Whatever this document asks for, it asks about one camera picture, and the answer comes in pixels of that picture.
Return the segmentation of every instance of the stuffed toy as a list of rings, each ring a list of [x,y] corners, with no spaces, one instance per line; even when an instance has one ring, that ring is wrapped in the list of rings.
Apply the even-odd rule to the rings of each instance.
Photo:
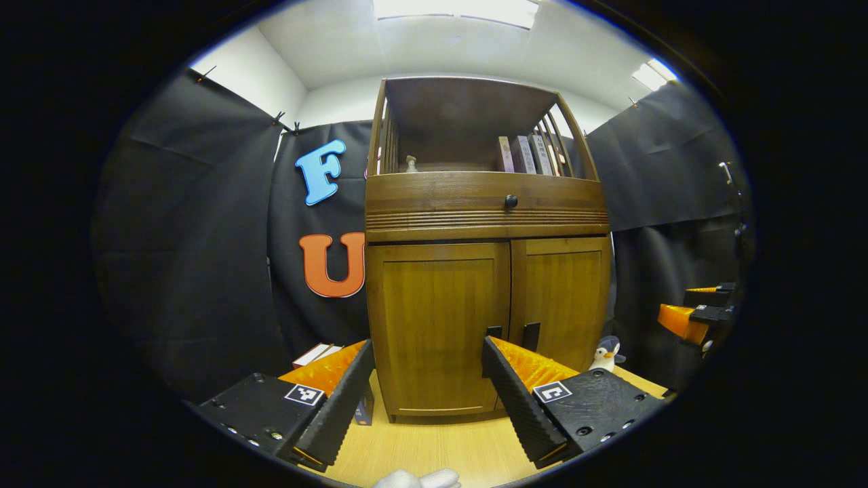
[[[373,488],[461,488],[458,473],[449,468],[416,478],[405,470],[397,470],[380,479]]]
[[[597,350],[594,352],[594,362],[591,363],[589,369],[601,367],[607,371],[615,369],[615,363],[622,363],[627,360],[621,356],[618,351],[621,349],[621,342],[614,335],[607,335],[600,339],[597,344]]]

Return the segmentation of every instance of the small bottle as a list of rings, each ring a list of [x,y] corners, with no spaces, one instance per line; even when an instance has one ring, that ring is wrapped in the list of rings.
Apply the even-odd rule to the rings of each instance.
[[[407,170],[405,173],[418,173],[419,171],[416,169],[416,158],[413,156],[407,156]]]

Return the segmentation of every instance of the door handle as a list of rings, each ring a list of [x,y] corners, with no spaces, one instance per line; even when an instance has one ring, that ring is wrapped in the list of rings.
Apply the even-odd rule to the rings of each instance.
[[[536,346],[540,341],[540,323],[531,322],[524,325],[524,334],[522,335],[522,347],[528,351],[536,352]]]
[[[485,329],[485,335],[490,335],[493,337],[497,337],[498,339],[503,339],[503,327],[488,327]]]

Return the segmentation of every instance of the white wall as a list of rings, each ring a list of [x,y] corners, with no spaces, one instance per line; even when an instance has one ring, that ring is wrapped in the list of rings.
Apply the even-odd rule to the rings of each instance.
[[[190,68],[200,73],[214,66],[208,78],[272,116],[286,112],[280,121],[289,127],[298,120],[307,88],[256,26],[190,64]]]
[[[478,76],[455,73],[437,73],[437,75]],[[557,87],[543,86],[539,83],[511,80],[508,78],[496,79],[522,82],[538,88],[561,92],[569,109],[573,112],[573,116],[579,122],[582,129],[588,133],[621,112],[608,105],[603,105],[602,103],[558,89]],[[377,105],[380,80],[382,80],[381,76],[360,78],[350,82],[311,90],[301,103],[296,120],[301,122],[301,127],[312,127],[335,122],[371,120],[374,117],[374,109]],[[553,115],[558,128],[566,130],[567,123],[563,120],[560,113],[555,111]]]

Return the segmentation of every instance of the black curtain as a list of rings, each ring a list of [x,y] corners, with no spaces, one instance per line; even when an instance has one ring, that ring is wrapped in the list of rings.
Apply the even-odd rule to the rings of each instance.
[[[347,274],[343,234],[365,231],[365,168],[372,121],[342,122],[285,133],[274,163],[268,215],[268,255],[272,263],[274,305],[286,347],[294,358],[318,342],[346,346],[370,337],[365,288],[346,298],[315,294],[305,282],[304,253],[299,239],[309,234],[332,237],[326,251],[329,278]],[[307,185],[296,160],[339,139],[340,176],[329,179],[338,191],[308,207]]]
[[[738,279],[733,232],[740,207],[719,167],[731,162],[733,177],[742,175],[738,155],[705,102],[673,83],[587,141],[615,244],[618,288],[607,332],[621,340],[624,367],[681,391],[700,366],[700,349],[671,334],[657,316],[661,304],[681,305],[686,288]]]
[[[266,216],[280,126],[191,69],[130,121],[91,225],[110,319],[184,399],[291,369],[269,293]]]

